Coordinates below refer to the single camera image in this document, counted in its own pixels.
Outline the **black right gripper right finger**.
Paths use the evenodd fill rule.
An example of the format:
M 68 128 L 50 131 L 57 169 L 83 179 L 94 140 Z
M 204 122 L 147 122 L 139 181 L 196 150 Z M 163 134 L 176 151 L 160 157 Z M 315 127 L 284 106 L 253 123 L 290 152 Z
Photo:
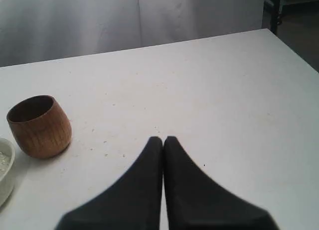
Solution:
M 164 142 L 164 189 L 171 230 L 277 230 L 264 209 L 227 191 L 189 157 L 175 136 Z

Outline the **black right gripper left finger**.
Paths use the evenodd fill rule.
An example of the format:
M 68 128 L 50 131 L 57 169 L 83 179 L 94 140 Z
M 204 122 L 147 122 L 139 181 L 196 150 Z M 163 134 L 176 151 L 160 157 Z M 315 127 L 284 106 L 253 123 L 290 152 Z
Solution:
M 163 145 L 148 139 L 144 149 L 112 186 L 66 213 L 58 230 L 158 230 L 163 175 Z

